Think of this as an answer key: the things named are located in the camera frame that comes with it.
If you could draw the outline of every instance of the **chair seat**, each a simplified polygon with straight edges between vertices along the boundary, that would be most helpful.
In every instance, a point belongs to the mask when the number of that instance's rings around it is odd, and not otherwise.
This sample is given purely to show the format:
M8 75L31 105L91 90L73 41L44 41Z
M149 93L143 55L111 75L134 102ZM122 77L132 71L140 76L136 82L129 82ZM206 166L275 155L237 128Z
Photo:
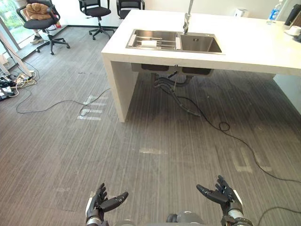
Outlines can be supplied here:
M120 19L124 19L126 18L126 16L128 15L128 13L130 12L130 10L124 9L120 11Z
M27 29L45 29L51 25L56 24L58 18L55 19L45 19L45 20L29 20L24 23L24 27Z
M92 17L102 17L111 13L111 10L104 7L87 8L85 14Z

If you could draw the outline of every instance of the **double sink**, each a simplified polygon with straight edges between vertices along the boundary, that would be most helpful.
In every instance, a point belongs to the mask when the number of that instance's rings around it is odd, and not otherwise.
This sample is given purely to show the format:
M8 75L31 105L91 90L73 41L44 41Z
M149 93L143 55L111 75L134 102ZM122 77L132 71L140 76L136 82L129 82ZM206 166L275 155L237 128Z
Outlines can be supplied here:
M127 48L223 54L214 34L134 30Z

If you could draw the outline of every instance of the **counter leg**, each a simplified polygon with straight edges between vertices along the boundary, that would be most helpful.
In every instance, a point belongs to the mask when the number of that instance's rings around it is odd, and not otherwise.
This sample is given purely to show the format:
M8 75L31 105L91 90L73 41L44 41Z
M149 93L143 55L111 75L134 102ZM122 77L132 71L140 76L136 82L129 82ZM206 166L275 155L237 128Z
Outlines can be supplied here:
M276 74L274 81L301 114L301 76Z
M104 60L105 70L120 122L125 122L138 78L130 63Z

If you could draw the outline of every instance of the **tape mark on floor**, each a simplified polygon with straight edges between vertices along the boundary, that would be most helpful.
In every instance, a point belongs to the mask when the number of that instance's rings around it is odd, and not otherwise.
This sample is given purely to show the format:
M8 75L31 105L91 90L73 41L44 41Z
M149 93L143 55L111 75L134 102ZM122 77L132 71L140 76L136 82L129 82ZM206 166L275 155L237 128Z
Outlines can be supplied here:
M85 115L87 113L102 113L103 111L102 110L93 110L93 109L83 109L81 111L81 114Z
M167 154L167 151L164 150L162 151L157 148L146 148L146 147L140 148L139 152L144 154Z
M241 164L239 163L239 160L237 159L237 156L236 156L236 154L234 153L234 151L231 151L231 152L230 152L230 153L231 153L231 156L232 156L232 160L233 160L234 167L235 167L235 169L237 170L237 172L249 172L249 173L252 173L252 172L253 172L253 171L252 171L251 164L250 164L250 161L249 161L248 156L247 156L247 152L248 152L248 151L249 151L249 150L246 150L246 149L243 149L243 148L240 149L240 153L241 153L241 155L242 155L242 157L243 157L243 159L244 159L244 162L245 162L246 166L241 166ZM272 171L272 168L269 167L269 166L261 166L261 160L260 160L260 158L259 158L258 156L256 156L256 159L257 159L257 161L258 161L260 167L261 167L263 170L265 170L265 171L267 171L267 172L271 172L271 171Z
M95 103L95 102L93 102L93 103L90 103L89 105L97 105L97 106L105 106L105 105L107 105L107 104L104 104L104 103Z
M87 116L78 116L77 119L80 120L94 120L94 121L100 121L101 118L99 117L87 117Z

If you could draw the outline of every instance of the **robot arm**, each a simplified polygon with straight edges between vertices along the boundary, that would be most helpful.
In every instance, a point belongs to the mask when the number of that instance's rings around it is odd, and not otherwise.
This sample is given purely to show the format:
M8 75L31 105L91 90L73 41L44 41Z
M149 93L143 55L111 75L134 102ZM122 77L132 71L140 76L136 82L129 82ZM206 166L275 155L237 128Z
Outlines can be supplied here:
M109 226L103 219L104 213L120 206L128 197L128 192L108 199L104 183L100 185L94 196L89 198L86 208L86 226Z
M250 220L244 218L242 202L236 190L233 190L221 175L218 176L217 182L215 191L201 185L197 185L197 189L206 198L221 205L222 226L253 226Z

